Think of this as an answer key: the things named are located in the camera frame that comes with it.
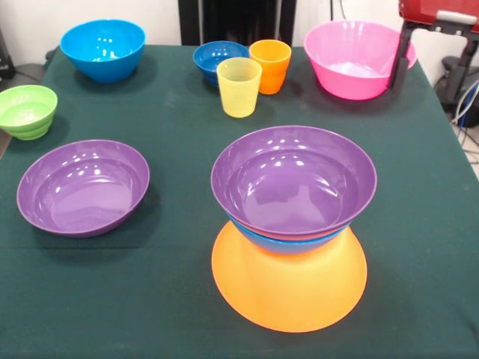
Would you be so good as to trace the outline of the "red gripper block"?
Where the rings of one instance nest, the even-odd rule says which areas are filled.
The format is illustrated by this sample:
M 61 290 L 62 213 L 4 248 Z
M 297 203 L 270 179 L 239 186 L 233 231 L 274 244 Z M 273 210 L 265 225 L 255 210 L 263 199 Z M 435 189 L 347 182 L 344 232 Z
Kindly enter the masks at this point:
M 478 50 L 478 1 L 399 1 L 399 14 L 405 22 L 401 28 L 399 43 L 391 68 L 388 81 L 389 90 L 400 90 L 402 88 L 409 67 L 407 52 L 414 31 L 413 23 L 417 23 L 429 31 L 446 34 L 472 33 L 466 36 L 467 44 L 458 64 L 449 73 L 447 99 L 454 100 Z

